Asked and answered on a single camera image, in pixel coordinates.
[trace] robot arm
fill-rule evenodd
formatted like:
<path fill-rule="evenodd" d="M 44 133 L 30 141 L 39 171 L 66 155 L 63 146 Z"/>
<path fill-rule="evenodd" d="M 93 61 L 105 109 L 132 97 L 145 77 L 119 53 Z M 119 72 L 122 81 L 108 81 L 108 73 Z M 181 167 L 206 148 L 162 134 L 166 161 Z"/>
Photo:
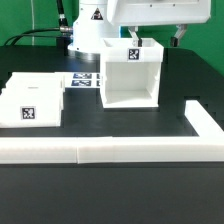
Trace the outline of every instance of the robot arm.
<path fill-rule="evenodd" d="M 210 11 L 211 0 L 108 0 L 107 19 L 114 25 L 132 27 L 129 32 L 135 45 L 138 26 L 181 24 L 171 38 L 171 46 L 177 47 L 187 24 L 205 23 Z"/>

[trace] open white box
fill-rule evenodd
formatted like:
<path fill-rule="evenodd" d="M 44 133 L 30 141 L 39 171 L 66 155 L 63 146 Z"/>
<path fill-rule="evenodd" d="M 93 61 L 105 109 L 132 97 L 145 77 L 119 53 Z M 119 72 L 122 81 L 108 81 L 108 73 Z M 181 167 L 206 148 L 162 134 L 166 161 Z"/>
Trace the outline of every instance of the open white box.
<path fill-rule="evenodd" d="M 100 58 L 100 93 L 104 108 L 158 107 L 163 46 L 143 38 L 104 38 Z"/>

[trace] white cable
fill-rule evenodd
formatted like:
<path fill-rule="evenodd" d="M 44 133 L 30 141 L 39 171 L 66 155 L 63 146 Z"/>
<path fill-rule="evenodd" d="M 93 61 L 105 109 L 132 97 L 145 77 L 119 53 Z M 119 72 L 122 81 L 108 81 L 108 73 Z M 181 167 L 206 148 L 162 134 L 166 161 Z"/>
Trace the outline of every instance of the white cable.
<path fill-rule="evenodd" d="M 34 15 L 34 0 L 30 0 L 31 3 L 31 12 L 32 12 L 32 29 L 35 29 L 35 15 Z"/>

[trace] warning label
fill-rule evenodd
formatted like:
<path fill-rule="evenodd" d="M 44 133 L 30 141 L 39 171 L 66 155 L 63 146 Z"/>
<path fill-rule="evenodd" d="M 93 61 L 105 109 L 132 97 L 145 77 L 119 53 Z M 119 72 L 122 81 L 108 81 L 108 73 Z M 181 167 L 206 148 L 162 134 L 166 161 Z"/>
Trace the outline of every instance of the warning label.
<path fill-rule="evenodd" d="M 100 12 L 100 10 L 97 8 L 94 14 L 91 17 L 92 20 L 103 20 L 103 16 Z"/>

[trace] black tabletop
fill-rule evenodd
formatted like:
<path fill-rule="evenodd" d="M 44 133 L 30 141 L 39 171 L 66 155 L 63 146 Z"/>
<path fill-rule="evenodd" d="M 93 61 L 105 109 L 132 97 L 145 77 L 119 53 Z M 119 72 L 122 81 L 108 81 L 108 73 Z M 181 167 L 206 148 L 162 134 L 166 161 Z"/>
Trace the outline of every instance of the black tabletop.
<path fill-rule="evenodd" d="M 9 72 L 100 72 L 54 47 L 1 47 Z M 223 126 L 224 77 L 192 51 L 166 49 L 159 109 L 104 110 L 98 89 L 67 89 L 62 126 L 1 129 L 0 137 L 192 136 L 186 99 Z M 1 165 L 0 222 L 224 223 L 223 163 Z"/>
<path fill-rule="evenodd" d="M 54 47 L 0 49 L 2 86 L 9 72 L 100 72 L 99 62 L 65 56 Z M 99 89 L 66 89 L 59 128 L 0 129 L 1 137 L 191 136 L 185 101 L 197 99 L 222 126 L 224 77 L 192 51 L 166 49 L 158 109 L 103 109 Z"/>

